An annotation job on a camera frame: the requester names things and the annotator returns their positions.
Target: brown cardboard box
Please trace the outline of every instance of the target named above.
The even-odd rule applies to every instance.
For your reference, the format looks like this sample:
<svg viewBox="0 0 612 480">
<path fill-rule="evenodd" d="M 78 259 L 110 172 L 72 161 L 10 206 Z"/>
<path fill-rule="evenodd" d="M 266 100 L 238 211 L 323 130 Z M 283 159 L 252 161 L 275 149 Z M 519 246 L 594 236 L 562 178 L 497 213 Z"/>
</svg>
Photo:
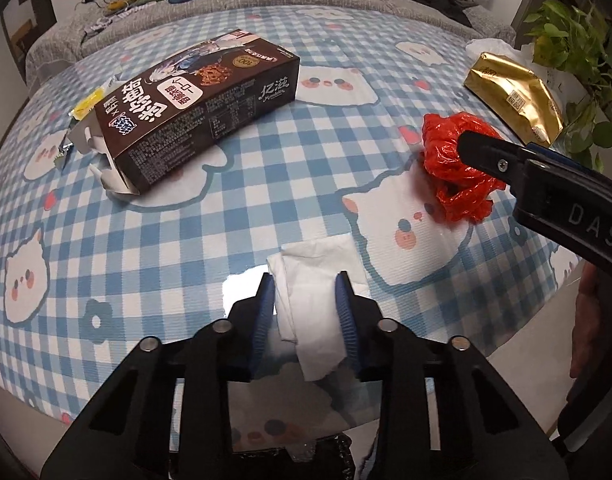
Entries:
<svg viewBox="0 0 612 480">
<path fill-rule="evenodd" d="M 295 99 L 299 58 L 233 30 L 132 78 L 73 128 L 77 149 L 108 190 L 140 194 L 222 137 Z"/>
</svg>

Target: folded white tissue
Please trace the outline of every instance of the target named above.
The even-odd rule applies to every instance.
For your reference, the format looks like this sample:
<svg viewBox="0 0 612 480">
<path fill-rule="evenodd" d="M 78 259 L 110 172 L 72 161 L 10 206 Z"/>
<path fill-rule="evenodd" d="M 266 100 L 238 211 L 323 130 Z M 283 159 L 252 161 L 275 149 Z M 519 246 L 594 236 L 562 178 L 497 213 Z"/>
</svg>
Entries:
<svg viewBox="0 0 612 480">
<path fill-rule="evenodd" d="M 281 338 L 296 343 L 307 381 L 322 379 L 346 357 L 335 278 L 345 270 L 355 294 L 369 298 L 361 258 L 350 234 L 295 242 L 268 258 L 275 278 L 275 309 Z"/>
</svg>

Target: sofa armrest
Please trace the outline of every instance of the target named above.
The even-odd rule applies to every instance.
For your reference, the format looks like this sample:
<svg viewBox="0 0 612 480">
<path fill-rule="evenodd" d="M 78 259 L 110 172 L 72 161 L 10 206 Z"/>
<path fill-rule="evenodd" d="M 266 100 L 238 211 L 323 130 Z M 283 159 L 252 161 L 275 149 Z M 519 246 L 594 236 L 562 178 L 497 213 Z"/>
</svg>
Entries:
<svg viewBox="0 0 612 480">
<path fill-rule="evenodd" d="M 472 27 L 484 38 L 499 38 L 514 47 L 517 33 L 510 25 L 505 25 L 492 12 L 482 6 L 464 9 Z"/>
</svg>

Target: red plastic bag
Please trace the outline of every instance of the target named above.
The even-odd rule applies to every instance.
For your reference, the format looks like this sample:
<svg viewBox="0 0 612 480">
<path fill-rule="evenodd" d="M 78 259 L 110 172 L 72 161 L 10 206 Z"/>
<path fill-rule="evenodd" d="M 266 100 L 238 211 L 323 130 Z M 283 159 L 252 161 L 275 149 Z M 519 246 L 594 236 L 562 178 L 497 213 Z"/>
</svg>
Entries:
<svg viewBox="0 0 612 480">
<path fill-rule="evenodd" d="M 426 114 L 422 128 L 423 167 L 436 177 L 437 200 L 446 210 L 449 221 L 468 218 L 481 222 L 492 212 L 492 200 L 487 199 L 489 193 L 505 189 L 505 184 L 459 160 L 457 139 L 465 130 L 501 139 L 490 124 L 467 112 L 447 118 Z"/>
</svg>

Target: yellow object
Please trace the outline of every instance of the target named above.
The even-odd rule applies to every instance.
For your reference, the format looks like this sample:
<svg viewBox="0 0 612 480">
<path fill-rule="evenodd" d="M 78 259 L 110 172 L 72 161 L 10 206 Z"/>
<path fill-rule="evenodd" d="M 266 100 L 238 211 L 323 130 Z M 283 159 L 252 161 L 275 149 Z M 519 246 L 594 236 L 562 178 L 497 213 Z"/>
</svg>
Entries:
<svg viewBox="0 0 612 480">
<path fill-rule="evenodd" d="M 100 86 L 97 90 L 84 97 L 75 107 L 70 111 L 70 115 L 75 117 L 78 121 L 81 121 L 93 107 L 99 103 L 106 95 L 106 88 Z"/>
<path fill-rule="evenodd" d="M 564 127 L 553 96 L 532 70 L 483 52 L 464 85 L 499 115 L 524 143 L 549 148 Z"/>
</svg>

